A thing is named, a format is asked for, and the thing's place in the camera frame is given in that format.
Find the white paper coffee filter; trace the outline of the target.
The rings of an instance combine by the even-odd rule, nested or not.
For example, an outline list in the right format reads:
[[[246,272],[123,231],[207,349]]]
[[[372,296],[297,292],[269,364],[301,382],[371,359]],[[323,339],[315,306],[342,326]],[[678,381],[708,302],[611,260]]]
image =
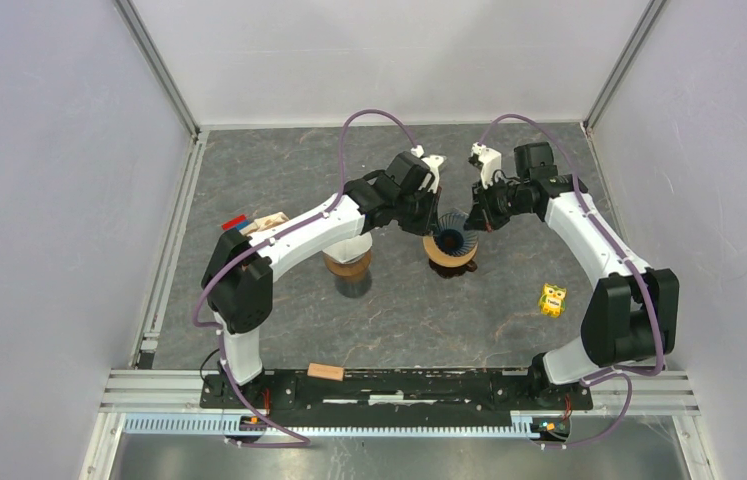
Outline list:
[[[370,232],[350,239],[336,242],[323,250],[323,253],[338,264],[349,264],[358,261],[372,248]]]

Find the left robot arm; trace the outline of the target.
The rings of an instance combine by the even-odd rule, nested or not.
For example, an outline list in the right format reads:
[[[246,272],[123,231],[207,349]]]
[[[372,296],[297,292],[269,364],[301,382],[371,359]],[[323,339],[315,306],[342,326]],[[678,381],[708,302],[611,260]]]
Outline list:
[[[401,152],[386,169],[347,182],[324,205],[277,227],[221,234],[198,303],[209,306],[219,329],[230,400],[246,408],[262,397],[259,328],[272,312],[274,282],[309,257],[391,223],[417,236],[436,231],[445,161],[418,150]]]

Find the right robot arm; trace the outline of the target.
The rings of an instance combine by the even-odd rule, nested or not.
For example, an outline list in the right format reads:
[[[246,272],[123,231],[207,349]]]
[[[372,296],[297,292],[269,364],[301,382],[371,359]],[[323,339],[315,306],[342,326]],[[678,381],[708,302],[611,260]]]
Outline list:
[[[677,276],[623,243],[578,177],[559,173],[548,143],[522,145],[514,154],[516,175],[507,178],[500,152],[472,145],[468,161],[479,179],[466,229],[492,232],[516,215],[534,214],[564,241],[593,287],[579,336],[534,358],[529,400],[551,408],[567,385],[593,385],[615,372],[659,374],[675,345]]]

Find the blue glass dripper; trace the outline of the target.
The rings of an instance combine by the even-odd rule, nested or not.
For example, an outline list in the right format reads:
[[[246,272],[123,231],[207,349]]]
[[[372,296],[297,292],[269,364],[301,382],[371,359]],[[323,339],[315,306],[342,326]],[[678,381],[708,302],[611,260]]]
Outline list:
[[[460,210],[440,215],[433,242],[441,252],[452,257],[463,257],[478,245],[478,232],[466,229],[467,219],[468,214]]]

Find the coffee filter box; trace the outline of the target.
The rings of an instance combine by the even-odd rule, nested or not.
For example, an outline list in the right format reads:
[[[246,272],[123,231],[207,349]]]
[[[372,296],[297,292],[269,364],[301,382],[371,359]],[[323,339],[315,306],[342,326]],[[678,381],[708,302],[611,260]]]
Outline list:
[[[239,231],[245,235],[251,235],[256,232],[269,230],[277,227],[289,220],[288,216],[283,212],[277,212],[267,216],[250,219],[245,226],[242,226]]]

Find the brown glass dripper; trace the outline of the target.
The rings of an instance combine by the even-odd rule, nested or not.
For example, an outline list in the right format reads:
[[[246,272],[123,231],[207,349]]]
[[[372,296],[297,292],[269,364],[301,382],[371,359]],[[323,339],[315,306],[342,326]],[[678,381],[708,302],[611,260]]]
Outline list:
[[[478,268],[474,260],[469,260],[463,265],[454,267],[444,266],[432,260],[429,260],[429,266],[439,277],[443,279],[451,279],[462,276],[466,273],[472,273],[475,272]]]

